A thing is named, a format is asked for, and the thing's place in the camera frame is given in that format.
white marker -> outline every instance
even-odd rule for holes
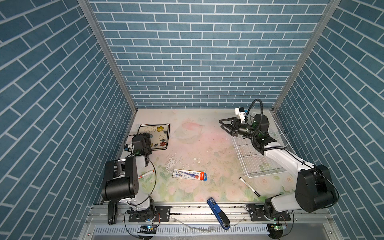
[[[145,176],[147,176],[147,175],[149,175],[149,174],[151,174],[151,173],[153,173],[153,172],[155,172],[155,171],[154,171],[154,170],[151,170],[151,171],[149,171],[149,172],[146,172],[146,173],[144,173],[143,175],[139,176],[138,179],[143,178],[143,177],[145,177]]]
[[[249,185],[246,181],[244,181],[244,179],[242,179],[241,177],[239,177],[239,179],[247,186],[247,187],[249,187],[249,189],[251,189],[252,190],[252,192],[254,192],[258,197],[260,197],[260,194],[258,193],[258,192],[256,192],[256,190],[255,189],[253,189],[252,187],[251,187],[251,185]]]

blue stapler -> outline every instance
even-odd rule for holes
[[[207,200],[207,203],[209,207],[214,212],[214,215],[216,216],[217,220],[219,221],[220,225],[225,229],[229,229],[229,219],[227,215],[220,209],[220,207],[217,205],[216,201],[211,197]]]

blue brick wall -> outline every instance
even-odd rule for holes
[[[384,238],[383,12],[341,0],[277,112],[299,156],[331,168],[344,239]]]
[[[139,108],[271,107],[327,3],[91,0]]]
[[[132,112],[76,0],[0,1],[0,239],[73,239]]]

placemat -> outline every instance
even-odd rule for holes
[[[139,133],[149,133],[151,138],[151,149],[165,150],[168,147],[170,124],[141,124],[138,130]]]

wire dish rack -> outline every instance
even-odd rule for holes
[[[258,113],[260,113],[260,111],[251,112],[249,115],[252,115],[252,117],[248,116],[248,122],[251,122],[251,119],[253,121],[253,116]],[[286,147],[287,150],[295,153],[271,113],[268,110],[265,110],[263,114],[269,121],[269,135],[277,140],[277,142],[282,146]],[[279,172],[286,172],[286,170],[278,163],[255,150],[250,139],[244,139],[243,136],[238,135],[237,137],[232,137],[232,142],[241,166],[243,167],[244,174],[248,177],[258,177]]]

